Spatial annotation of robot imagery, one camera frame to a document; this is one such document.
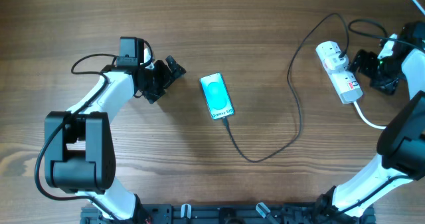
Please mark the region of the white power strip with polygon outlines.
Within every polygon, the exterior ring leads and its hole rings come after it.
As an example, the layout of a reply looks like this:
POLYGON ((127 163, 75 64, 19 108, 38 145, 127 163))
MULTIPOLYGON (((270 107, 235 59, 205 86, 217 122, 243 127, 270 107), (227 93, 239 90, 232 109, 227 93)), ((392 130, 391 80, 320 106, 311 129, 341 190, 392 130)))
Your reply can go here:
POLYGON ((325 41, 319 44, 315 51, 341 102, 350 104, 360 99, 363 91, 355 75, 347 70, 348 56, 339 56, 342 52, 338 44, 333 41, 325 41))

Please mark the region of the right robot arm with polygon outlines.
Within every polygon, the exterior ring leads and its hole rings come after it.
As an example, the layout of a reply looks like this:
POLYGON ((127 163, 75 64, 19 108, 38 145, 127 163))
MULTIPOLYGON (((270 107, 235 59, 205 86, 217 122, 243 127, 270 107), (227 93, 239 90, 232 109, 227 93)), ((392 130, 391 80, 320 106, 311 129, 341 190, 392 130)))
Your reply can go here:
POLYGON ((370 87, 394 94, 398 82, 408 85, 408 104, 386 126, 377 142, 374 158, 352 179, 332 187, 313 209, 316 223, 364 223, 366 210, 401 185, 424 177, 424 22, 403 26, 399 34, 378 37, 379 54, 359 50, 351 62, 336 43, 317 46, 322 65, 344 104, 356 104, 361 89, 357 72, 370 87))

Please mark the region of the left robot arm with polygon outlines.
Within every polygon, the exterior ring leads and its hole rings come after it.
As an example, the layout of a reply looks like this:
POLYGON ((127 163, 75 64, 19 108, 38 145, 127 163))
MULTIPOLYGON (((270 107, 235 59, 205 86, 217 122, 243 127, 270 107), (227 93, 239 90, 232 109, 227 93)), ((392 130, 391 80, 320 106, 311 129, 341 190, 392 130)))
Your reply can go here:
POLYGON ((88 200, 98 210, 97 221, 150 223, 140 198, 116 177, 110 124, 132 98, 153 104, 186 70, 172 56, 157 60, 151 45, 137 37, 121 37, 120 52, 111 58, 81 101, 46 116, 35 184, 52 200, 88 200))

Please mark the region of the teal Samsung Galaxy smartphone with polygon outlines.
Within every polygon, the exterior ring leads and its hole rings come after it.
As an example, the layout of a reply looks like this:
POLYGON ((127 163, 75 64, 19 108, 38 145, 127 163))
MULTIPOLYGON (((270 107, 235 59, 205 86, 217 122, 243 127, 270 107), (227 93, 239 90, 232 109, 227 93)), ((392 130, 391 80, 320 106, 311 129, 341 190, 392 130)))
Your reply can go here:
POLYGON ((200 84, 213 120, 234 114, 234 108, 221 73, 200 78, 200 84))

